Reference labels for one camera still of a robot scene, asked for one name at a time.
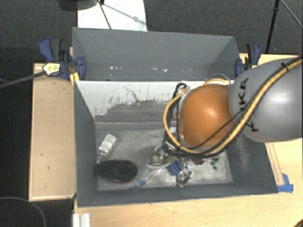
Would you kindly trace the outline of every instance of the black oval object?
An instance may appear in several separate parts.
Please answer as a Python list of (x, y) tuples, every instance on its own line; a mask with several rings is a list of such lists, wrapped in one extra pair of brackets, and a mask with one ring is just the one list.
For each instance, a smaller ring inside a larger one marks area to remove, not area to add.
[(101, 161), (94, 167), (94, 174), (113, 182), (129, 182), (137, 175), (136, 165), (128, 160)]

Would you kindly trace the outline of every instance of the bin floor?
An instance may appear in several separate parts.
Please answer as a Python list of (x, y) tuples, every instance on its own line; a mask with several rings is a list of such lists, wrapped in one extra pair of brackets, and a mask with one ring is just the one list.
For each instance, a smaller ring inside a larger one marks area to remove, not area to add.
[[(142, 175), (148, 171), (147, 160), (151, 153), (162, 143), (164, 129), (162, 122), (95, 122), (96, 149), (107, 133), (113, 133), (119, 140), (109, 153), (109, 159), (127, 159), (134, 162), (138, 168), (136, 178), (129, 183), (113, 183), (98, 178), (99, 191), (125, 190), (135, 186)], [(209, 163), (201, 166), (188, 165), (194, 172), (188, 181), (191, 184), (218, 184), (232, 182), (232, 175), (228, 158), (225, 152), (220, 155), (217, 169)], [(176, 186), (176, 178), (167, 168), (155, 173), (146, 183), (144, 188), (159, 188)]]

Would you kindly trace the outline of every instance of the cable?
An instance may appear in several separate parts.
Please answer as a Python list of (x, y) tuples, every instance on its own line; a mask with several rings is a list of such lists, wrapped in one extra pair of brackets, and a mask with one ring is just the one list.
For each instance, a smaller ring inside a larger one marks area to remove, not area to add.
[(206, 152), (201, 153), (199, 151), (194, 151), (194, 150), (191, 150), (189, 148), (184, 147), (170, 133), (170, 131), (169, 131), (168, 127), (167, 127), (167, 122), (165, 122), (166, 116), (167, 116), (167, 112), (169, 110), (169, 107), (171, 107), (174, 104), (174, 102), (176, 102), (179, 98), (181, 98), (183, 96), (183, 94), (185, 93), (184, 90), (181, 93), (179, 93), (175, 98), (173, 98), (169, 102), (169, 104), (167, 105), (167, 107), (164, 110), (163, 124), (164, 124), (164, 128), (165, 128), (168, 136), (174, 142), (174, 144), (176, 145), (176, 147), (178, 147), (182, 151), (185, 151), (185, 152), (187, 152), (189, 154), (193, 154), (193, 155), (200, 154), (201, 156), (204, 156), (204, 157), (211, 157), (213, 155), (219, 154), (231, 142), (231, 140), (233, 140), (236, 137), (236, 135), (239, 134), (239, 132), (242, 130), (242, 128), (244, 127), (244, 125), (246, 124), (246, 122), (249, 120), (250, 116), (252, 115), (253, 111), (255, 110), (255, 108), (257, 107), (258, 103), (260, 102), (260, 100), (262, 99), (262, 97), (264, 96), (264, 94), (267, 92), (267, 90), (277, 80), (279, 80), (283, 75), (285, 75), (289, 70), (295, 68), (296, 66), (300, 65), (301, 63), (302, 63), (302, 58), (299, 58), (298, 60), (294, 60), (294, 61), (290, 62), (288, 65), (283, 65), (283, 67), (281, 67), (275, 73), (273, 73), (273, 75), (262, 85), (261, 89), (256, 93), (256, 96), (254, 96), (250, 100), (250, 102), (247, 104), (248, 108), (247, 109), (245, 108), (245, 110), (243, 110), (244, 116), (242, 117), (242, 119), (240, 120), (240, 122), (238, 123), (238, 125), (236, 125), (236, 127), (232, 130), (232, 132), (229, 134), (229, 136), (225, 137), (225, 139), (223, 139), (216, 146), (208, 149), (207, 153)]
[(290, 12), (290, 14), (294, 17), (294, 19), (297, 21), (297, 23), (299, 24), (299, 26), (301, 27), (301, 29), (303, 29), (303, 26), (300, 23), (300, 21), (298, 20), (298, 18), (296, 17), (296, 15), (291, 11), (291, 9), (286, 5), (286, 3), (283, 0), (280, 0), (280, 1), (284, 5), (284, 7)]
[(44, 227), (46, 227), (46, 218), (45, 218), (45, 215), (44, 213), (42, 212), (42, 210), (38, 207), (38, 205), (26, 200), (26, 199), (22, 199), (22, 198), (16, 198), (16, 197), (0, 197), (0, 200), (18, 200), (18, 201), (23, 201), (25, 203), (29, 203), (31, 204), (32, 206), (34, 206), (38, 211), (39, 213), (41, 214), (42, 218), (43, 218), (43, 225)]
[(100, 3), (99, 0), (96, 0), (96, 1), (97, 1), (97, 3), (99, 4), (99, 6), (100, 6), (100, 8), (101, 8), (101, 11), (102, 11), (102, 13), (103, 13), (103, 16), (104, 16), (104, 18), (105, 18), (105, 21), (106, 21), (106, 23), (107, 23), (108, 28), (109, 28), (110, 30), (112, 30), (112, 27), (110, 26), (110, 23), (109, 23), (109, 21), (108, 21), (108, 19), (107, 19), (107, 16), (106, 16), (106, 14), (105, 14), (105, 11), (103, 10), (102, 4)]
[(12, 85), (14, 85), (14, 84), (18, 84), (18, 83), (20, 83), (20, 82), (24, 82), (24, 81), (28, 81), (28, 80), (31, 80), (31, 79), (35, 79), (35, 78), (38, 78), (38, 77), (43, 76), (43, 75), (45, 75), (45, 72), (44, 72), (44, 71), (41, 71), (41, 72), (38, 72), (38, 73), (36, 73), (36, 74), (27, 76), (27, 77), (23, 77), (23, 78), (14, 80), (14, 81), (9, 81), (9, 82), (6, 82), (6, 83), (1, 84), (1, 85), (0, 85), (0, 89), (1, 89), (1, 88), (4, 88), (4, 87), (12, 86)]

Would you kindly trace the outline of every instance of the wooden board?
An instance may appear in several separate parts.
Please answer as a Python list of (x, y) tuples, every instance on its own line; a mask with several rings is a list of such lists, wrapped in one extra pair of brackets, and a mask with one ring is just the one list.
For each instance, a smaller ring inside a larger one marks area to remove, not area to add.
[[(43, 64), (35, 64), (34, 73)], [(76, 192), (71, 83), (43, 76), (33, 82), (28, 198), (70, 199)]]

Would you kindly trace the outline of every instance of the blue tape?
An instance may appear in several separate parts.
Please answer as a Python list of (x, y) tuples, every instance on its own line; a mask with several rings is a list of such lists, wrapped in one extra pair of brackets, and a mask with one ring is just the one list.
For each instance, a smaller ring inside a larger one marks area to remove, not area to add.
[(283, 175), (285, 184), (281, 185), (281, 186), (277, 186), (278, 192), (292, 193), (294, 191), (294, 185), (289, 183), (288, 176), (286, 174), (282, 173), (282, 175)]

